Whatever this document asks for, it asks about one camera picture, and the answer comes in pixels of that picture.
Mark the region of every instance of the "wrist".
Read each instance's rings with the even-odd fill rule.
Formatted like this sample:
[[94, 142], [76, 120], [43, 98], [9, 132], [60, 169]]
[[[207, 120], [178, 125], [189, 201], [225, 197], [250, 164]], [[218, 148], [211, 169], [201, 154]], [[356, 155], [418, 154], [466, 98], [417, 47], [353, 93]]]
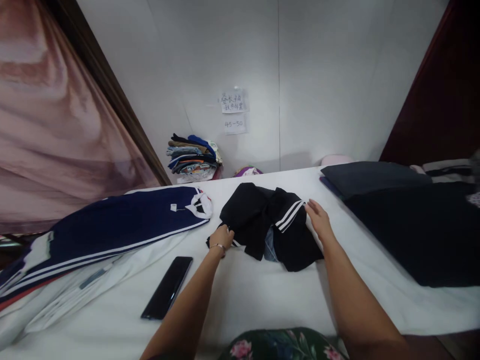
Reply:
[[220, 258], [224, 258], [227, 250], [220, 244], [214, 244], [210, 247], [208, 252], [215, 256], [219, 256]]

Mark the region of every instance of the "black smartphone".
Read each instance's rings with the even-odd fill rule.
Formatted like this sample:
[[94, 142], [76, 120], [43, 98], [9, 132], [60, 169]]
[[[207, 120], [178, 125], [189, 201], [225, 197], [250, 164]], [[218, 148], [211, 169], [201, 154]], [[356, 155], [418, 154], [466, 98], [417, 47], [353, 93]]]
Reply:
[[182, 287], [193, 260], [193, 257], [177, 256], [172, 261], [165, 276], [160, 281], [160, 285], [156, 288], [148, 305], [141, 314], [142, 319], [164, 319], [180, 292], [180, 287]]

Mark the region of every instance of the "handwritten note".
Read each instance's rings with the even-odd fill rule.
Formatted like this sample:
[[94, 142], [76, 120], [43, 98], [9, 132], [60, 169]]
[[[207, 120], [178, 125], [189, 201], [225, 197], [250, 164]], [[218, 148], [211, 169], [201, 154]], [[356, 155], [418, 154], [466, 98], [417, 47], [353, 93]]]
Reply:
[[248, 121], [250, 116], [248, 112], [233, 113], [222, 116], [223, 128], [226, 135], [244, 134], [249, 132]]
[[244, 113], [249, 111], [246, 91], [243, 89], [222, 91], [220, 105], [221, 112], [224, 114]]

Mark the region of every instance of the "pink fabric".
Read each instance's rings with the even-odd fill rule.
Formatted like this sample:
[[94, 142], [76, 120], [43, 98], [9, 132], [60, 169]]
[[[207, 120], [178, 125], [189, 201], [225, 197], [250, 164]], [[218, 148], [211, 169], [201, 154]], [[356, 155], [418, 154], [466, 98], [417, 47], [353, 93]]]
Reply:
[[0, 234], [48, 230], [96, 200], [159, 186], [36, 0], [0, 0]]

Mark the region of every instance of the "green floral fabric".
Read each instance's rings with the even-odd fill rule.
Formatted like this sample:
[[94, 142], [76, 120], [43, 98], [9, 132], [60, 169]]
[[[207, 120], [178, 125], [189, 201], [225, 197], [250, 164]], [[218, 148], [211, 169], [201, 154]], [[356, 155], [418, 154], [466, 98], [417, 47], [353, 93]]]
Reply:
[[288, 330], [253, 330], [237, 337], [219, 360], [328, 359], [342, 355], [318, 332], [306, 327]]

